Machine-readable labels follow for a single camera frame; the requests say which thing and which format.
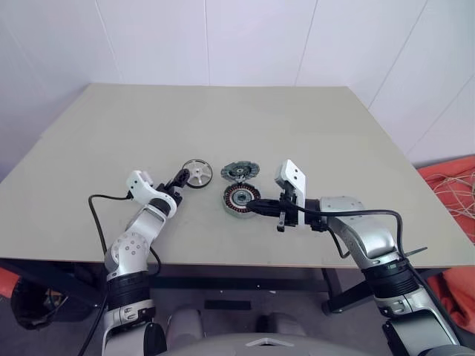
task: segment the red object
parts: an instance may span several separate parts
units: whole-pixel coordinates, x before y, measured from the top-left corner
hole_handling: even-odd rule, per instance
[[[433,190],[436,188],[435,192],[439,192],[437,197],[446,207],[460,210],[474,202],[473,195],[471,194],[473,184],[475,183],[475,156],[455,159],[454,161],[439,163],[438,165],[431,165],[429,167],[420,168],[418,171]],[[446,177],[465,177],[463,180],[471,184],[472,187],[453,179],[446,179]],[[461,194],[455,196],[452,190],[461,192]],[[470,238],[471,242],[475,243],[475,220],[461,214],[456,216],[455,214],[452,215]]]
[[[475,156],[420,168],[419,173],[438,193],[437,197],[448,208],[471,242],[475,243],[475,220],[456,212],[464,208],[472,213],[475,212],[471,205],[474,202],[471,194],[473,194],[472,189],[475,183]],[[468,185],[454,177],[463,177],[462,180]],[[427,281],[453,321],[461,328],[475,334],[475,266],[451,268]]]
[[[6,298],[11,298],[18,278],[13,272],[0,268],[0,294]]]

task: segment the white wall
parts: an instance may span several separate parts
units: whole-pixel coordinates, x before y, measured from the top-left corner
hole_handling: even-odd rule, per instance
[[[475,153],[473,0],[3,0],[0,180],[89,82],[348,85],[413,162]]]

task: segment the beige tabletop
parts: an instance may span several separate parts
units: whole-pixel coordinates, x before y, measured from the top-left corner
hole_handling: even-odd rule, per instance
[[[122,196],[134,169],[166,182],[204,159],[211,184],[186,188],[154,248],[164,263],[354,267],[327,233],[275,229],[277,219],[238,219],[221,203],[220,169],[250,160],[249,183],[277,198],[273,176],[292,159],[307,175],[307,197],[358,197],[366,208],[404,219],[404,249],[418,267],[475,263],[475,249],[417,171],[348,88],[209,88],[90,85],[0,184],[0,257],[102,261],[88,209],[91,194]],[[108,244],[135,202],[97,201]],[[394,221],[383,218],[395,231]]]

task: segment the black power cord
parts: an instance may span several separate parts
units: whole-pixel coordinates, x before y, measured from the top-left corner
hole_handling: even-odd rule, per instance
[[[94,218],[94,222],[96,223],[97,233],[99,234],[99,239],[101,241],[102,252],[105,254],[105,252],[107,251],[107,245],[105,244],[105,238],[104,238],[104,233],[102,232],[101,223],[99,221],[99,218],[97,217],[94,204],[92,203],[92,199],[94,198],[103,198],[103,199],[109,199],[109,200],[130,200],[133,198],[133,196],[131,192],[128,192],[125,197],[111,197],[109,195],[104,195],[104,194],[93,194],[88,198],[89,208],[91,210],[92,217]]]
[[[336,245],[336,249],[338,250],[338,254],[340,255],[340,257],[343,258],[343,259],[347,258],[350,255],[350,252],[347,251],[347,253],[344,254],[343,251],[341,250],[341,246],[340,246],[340,243],[338,242],[338,238],[336,237],[333,230],[329,226],[327,226],[327,230],[330,233],[330,235],[332,235],[333,242]]]
[[[104,194],[93,194],[88,198],[89,208],[90,208],[92,216],[94,218],[94,222],[96,223],[97,233],[99,235],[99,239],[100,239],[101,246],[102,246],[102,252],[105,254],[107,252],[107,245],[105,244],[105,238],[104,238],[104,233],[102,232],[101,223],[99,221],[96,209],[95,209],[94,204],[92,202],[92,199],[94,199],[94,198],[103,198],[103,199],[109,199],[109,200],[130,200],[130,199],[133,198],[133,196],[132,196],[131,192],[128,192],[125,197],[111,197],[109,195],[104,195]],[[155,252],[155,250],[152,247],[150,247],[150,252],[151,252],[151,254],[154,255],[155,259],[157,260],[158,269],[153,274],[155,276],[155,275],[160,273],[160,271],[162,269],[162,262],[160,261],[160,258],[158,257],[157,252]],[[91,339],[94,335],[94,332],[96,331],[97,326],[99,325],[99,322],[101,320],[102,314],[104,314],[105,306],[107,305],[107,296],[108,295],[106,293],[105,296],[104,296],[104,300],[102,301],[102,303],[99,307],[99,311],[97,312],[96,318],[94,319],[94,322],[93,322],[91,328],[89,329],[88,336],[84,340],[84,343],[82,344],[82,347],[79,350],[78,356],[83,356],[84,355],[87,347],[89,346],[89,343],[91,342]]]
[[[422,276],[419,274],[419,272],[410,264],[409,259],[407,258],[406,254],[404,253],[404,249],[402,247],[402,217],[401,214],[399,214],[397,211],[393,210],[387,210],[387,209],[375,209],[375,210],[354,210],[354,211],[339,211],[339,212],[323,212],[323,211],[314,211],[314,210],[309,210],[302,208],[301,206],[298,206],[294,204],[293,202],[286,201],[284,203],[287,207],[302,211],[305,214],[312,215],[314,217],[354,217],[354,216],[362,216],[362,215],[390,215],[392,217],[396,218],[396,245],[399,250],[399,253],[402,257],[403,260],[407,261],[407,266],[409,267],[410,271],[413,273],[414,277],[424,286],[425,290],[429,294],[429,297],[433,301],[433,303],[436,305],[437,309],[440,311],[442,316],[444,317],[445,321],[449,324],[449,326],[452,328],[453,333],[455,334],[456,338],[458,341],[462,344],[462,337],[460,336],[460,333],[458,331],[457,326],[455,323],[452,321],[451,316],[448,314],[447,310],[444,308],[442,303],[440,303],[439,298],[434,294],[430,286],[427,284],[427,282],[422,278]],[[333,239],[336,240],[336,237],[334,236],[335,234],[333,231],[330,229],[329,230],[330,234],[332,235]],[[338,253],[340,256],[342,255],[341,253],[341,248],[338,248]]]

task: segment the floor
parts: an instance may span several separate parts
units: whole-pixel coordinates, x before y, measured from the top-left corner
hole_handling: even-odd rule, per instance
[[[361,281],[355,270],[339,270],[343,289]],[[343,314],[325,316],[320,304],[326,294],[269,291],[202,291],[155,289],[153,298],[157,305],[157,322],[166,326],[168,316],[180,306],[200,309],[208,336],[229,332],[253,332],[260,314],[285,312],[296,317],[312,337],[330,340],[372,355],[391,355],[381,330],[385,318],[374,303],[367,303]],[[249,300],[250,311],[204,310],[204,300]],[[74,355],[79,351],[94,319],[78,323],[53,323],[41,331],[27,331],[16,324],[9,300],[0,301],[0,355]],[[102,330],[98,329],[86,355],[100,355]]]

